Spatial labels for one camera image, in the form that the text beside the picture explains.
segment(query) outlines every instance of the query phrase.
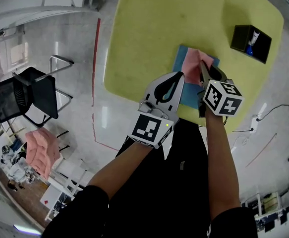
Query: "black sleeve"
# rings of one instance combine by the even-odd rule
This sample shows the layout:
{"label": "black sleeve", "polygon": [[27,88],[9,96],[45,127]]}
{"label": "black sleeve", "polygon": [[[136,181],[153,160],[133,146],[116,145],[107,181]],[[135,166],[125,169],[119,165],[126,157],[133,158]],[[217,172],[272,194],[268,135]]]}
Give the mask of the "black sleeve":
{"label": "black sleeve", "polygon": [[219,214],[211,224],[210,238],[257,238],[257,226],[249,208],[233,208]]}
{"label": "black sleeve", "polygon": [[87,186],[49,223],[42,237],[101,237],[108,203],[102,189]]}

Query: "pink cushion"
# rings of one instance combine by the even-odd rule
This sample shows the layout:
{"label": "pink cushion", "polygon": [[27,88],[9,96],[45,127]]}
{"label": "pink cushion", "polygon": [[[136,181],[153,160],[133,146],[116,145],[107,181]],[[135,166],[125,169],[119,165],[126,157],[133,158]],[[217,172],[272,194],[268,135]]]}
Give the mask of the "pink cushion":
{"label": "pink cushion", "polygon": [[25,136],[26,162],[48,179],[53,164],[60,158],[58,139],[45,128],[30,131]]}

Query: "person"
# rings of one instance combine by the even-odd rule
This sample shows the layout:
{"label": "person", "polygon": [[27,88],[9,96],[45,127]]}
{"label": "person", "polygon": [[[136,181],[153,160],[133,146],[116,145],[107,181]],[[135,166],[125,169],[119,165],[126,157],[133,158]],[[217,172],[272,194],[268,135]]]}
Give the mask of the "person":
{"label": "person", "polygon": [[12,165],[16,164],[21,158],[26,159],[26,151],[21,149],[12,160]]}
{"label": "person", "polygon": [[19,186],[20,189],[24,189],[23,185],[22,185],[20,182],[17,183],[17,182],[14,181],[14,180],[9,180],[9,181],[7,182],[7,187],[8,187],[9,189],[13,190],[13,191],[17,191],[16,184],[18,184],[18,186]]}
{"label": "person", "polygon": [[223,118],[205,115],[208,156],[198,125],[182,119],[166,160],[162,147],[129,138],[42,237],[257,237]]}
{"label": "person", "polygon": [[11,162],[12,158],[14,157],[14,152],[13,150],[8,147],[7,145],[4,145],[1,148],[2,156],[1,156],[1,163],[7,164],[8,162]]}
{"label": "person", "polygon": [[15,163],[9,170],[8,178],[17,184],[20,188],[24,188],[22,183],[27,180],[28,171],[31,168],[26,163],[25,159],[22,157],[20,160]]}

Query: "wooden floor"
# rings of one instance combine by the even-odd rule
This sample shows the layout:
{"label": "wooden floor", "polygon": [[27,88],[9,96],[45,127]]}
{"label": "wooden floor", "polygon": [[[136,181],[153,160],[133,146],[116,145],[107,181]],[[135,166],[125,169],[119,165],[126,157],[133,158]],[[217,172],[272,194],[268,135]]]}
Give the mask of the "wooden floor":
{"label": "wooden floor", "polygon": [[35,180],[32,184],[23,183],[25,189],[12,191],[7,187],[8,178],[0,169],[0,180],[7,191],[14,198],[16,202],[35,219],[42,227],[46,227],[49,222],[45,221],[48,214],[48,208],[40,202],[41,197],[45,193],[48,186],[39,180]]}

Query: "white floor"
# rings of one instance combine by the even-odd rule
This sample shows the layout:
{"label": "white floor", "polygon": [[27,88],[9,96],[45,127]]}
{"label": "white floor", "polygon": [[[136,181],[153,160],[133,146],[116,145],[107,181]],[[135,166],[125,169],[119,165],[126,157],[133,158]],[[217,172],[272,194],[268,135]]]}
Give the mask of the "white floor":
{"label": "white floor", "polygon": [[[251,117],[259,113],[264,103],[267,107],[263,114],[279,104],[289,104],[289,8],[283,0],[270,1],[285,13],[279,55],[265,87],[240,125],[240,130],[250,129]],[[29,60],[27,66],[47,72],[48,59],[52,54],[75,62],[73,68],[55,76],[57,87],[74,97],[72,103],[60,112],[57,120],[51,120],[46,127],[55,134],[67,129],[70,131],[63,143],[71,147],[63,154],[69,163],[80,158],[85,161],[90,173],[84,183],[115,157],[127,135],[129,116],[138,107],[137,103],[107,92],[103,86],[117,2],[107,0],[100,13],[60,15],[25,25],[24,43],[27,43]],[[98,17],[101,24],[93,99],[93,52]],[[34,110],[30,113],[38,119]],[[34,129],[29,123],[23,124],[28,130]],[[205,129],[201,128],[201,131],[206,138]],[[233,132],[229,135],[229,141],[242,199],[257,192],[282,191],[289,186],[288,107],[274,110],[259,123],[255,134]],[[168,150],[170,143],[171,138],[164,149]],[[70,166],[68,164],[66,168],[63,167],[63,171],[66,172]]]}

